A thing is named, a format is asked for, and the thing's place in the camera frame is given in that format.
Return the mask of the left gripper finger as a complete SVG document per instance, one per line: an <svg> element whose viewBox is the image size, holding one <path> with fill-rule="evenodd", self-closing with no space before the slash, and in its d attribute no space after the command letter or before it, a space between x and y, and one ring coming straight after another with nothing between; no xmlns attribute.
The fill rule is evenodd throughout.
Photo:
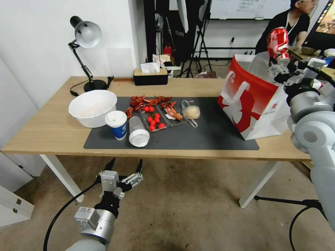
<svg viewBox="0 0 335 251"><path fill-rule="evenodd" d="M131 185L132 187L139 185L143 181L142 170L143 170L143 159L140 159L137 168L135 170L135 173L123 179L122 183L126 185Z"/></svg>
<svg viewBox="0 0 335 251"><path fill-rule="evenodd" d="M104 168L103 171L99 172L99 175L97 176L97 180L101 181L101 178L114 178L112 171L112 168L114 166L116 158L113 158L110 162L108 162Z"/></svg>

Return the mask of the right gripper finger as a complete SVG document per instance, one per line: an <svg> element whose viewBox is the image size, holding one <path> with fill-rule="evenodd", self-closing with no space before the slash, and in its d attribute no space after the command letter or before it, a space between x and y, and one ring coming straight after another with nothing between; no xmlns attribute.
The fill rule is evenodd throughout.
<svg viewBox="0 0 335 251"><path fill-rule="evenodd" d="M308 61L296 61L295 63L288 62L284 65L284 68L288 73L288 77L287 80L284 81L284 85L302 83L312 85L312 78L308 76L308 73L310 72L308 64Z"/></svg>
<svg viewBox="0 0 335 251"><path fill-rule="evenodd" d="M288 77L288 68L287 64L284 63L276 63L276 62L269 62L269 75L273 77L273 79L277 78L284 78Z"/></svg>

